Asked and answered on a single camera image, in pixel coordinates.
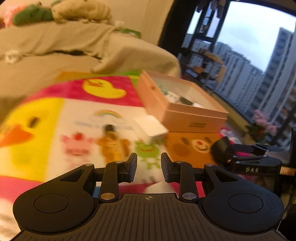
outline cartoon pig print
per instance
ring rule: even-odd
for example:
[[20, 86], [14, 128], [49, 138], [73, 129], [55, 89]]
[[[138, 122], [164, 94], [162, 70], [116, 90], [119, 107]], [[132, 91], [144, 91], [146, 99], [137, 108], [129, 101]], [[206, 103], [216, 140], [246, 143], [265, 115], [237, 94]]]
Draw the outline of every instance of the cartoon pig print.
[[67, 155], [66, 162], [71, 170], [88, 162], [93, 138], [87, 138], [84, 134], [77, 132], [71, 137], [61, 135], [61, 141], [64, 144], [63, 151]]

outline potted plant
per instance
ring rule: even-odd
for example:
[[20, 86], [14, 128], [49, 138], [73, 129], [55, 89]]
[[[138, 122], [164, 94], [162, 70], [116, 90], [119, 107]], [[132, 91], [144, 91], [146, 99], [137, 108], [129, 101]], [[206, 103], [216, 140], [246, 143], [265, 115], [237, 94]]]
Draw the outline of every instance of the potted plant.
[[264, 144], [268, 133], [276, 133], [276, 126], [268, 122], [261, 111], [255, 110], [252, 119], [254, 122], [246, 128], [256, 143]]

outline white small box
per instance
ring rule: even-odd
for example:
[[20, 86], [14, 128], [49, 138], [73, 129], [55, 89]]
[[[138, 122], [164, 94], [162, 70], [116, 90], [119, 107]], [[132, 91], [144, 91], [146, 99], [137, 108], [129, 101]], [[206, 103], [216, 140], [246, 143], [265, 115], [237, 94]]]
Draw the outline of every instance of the white small box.
[[147, 145], [158, 143], [168, 133], [168, 129], [152, 115], [134, 118], [133, 127], [138, 138]]

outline children's play mat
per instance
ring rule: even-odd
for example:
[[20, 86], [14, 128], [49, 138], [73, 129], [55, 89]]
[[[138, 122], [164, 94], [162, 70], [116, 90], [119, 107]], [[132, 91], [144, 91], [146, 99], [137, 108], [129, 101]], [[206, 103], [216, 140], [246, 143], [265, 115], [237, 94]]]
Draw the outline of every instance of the children's play mat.
[[[164, 182], [162, 152], [193, 167], [214, 163], [210, 146], [227, 135], [226, 128], [220, 134], [169, 133], [164, 145], [147, 145], [137, 138], [132, 119], [147, 115], [134, 89], [137, 78], [105, 76], [58, 83], [11, 112], [0, 132], [1, 241], [20, 231], [12, 205], [21, 193], [85, 163], [104, 167], [114, 161], [115, 152], [123, 160], [132, 152], [138, 155], [134, 182], [120, 184], [121, 193], [177, 193], [178, 184]], [[106, 137], [106, 125], [115, 126], [116, 145]]]

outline rainbow print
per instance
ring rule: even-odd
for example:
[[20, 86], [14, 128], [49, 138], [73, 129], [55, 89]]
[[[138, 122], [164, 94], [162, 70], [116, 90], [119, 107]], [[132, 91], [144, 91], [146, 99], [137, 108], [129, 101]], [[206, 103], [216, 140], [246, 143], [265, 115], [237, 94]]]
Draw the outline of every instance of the rainbow print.
[[96, 111], [94, 113], [94, 116], [105, 116], [105, 115], [112, 115], [114, 116], [115, 118], [117, 119], [122, 119], [122, 116], [114, 111], [111, 111], [111, 110], [100, 110], [100, 111]]

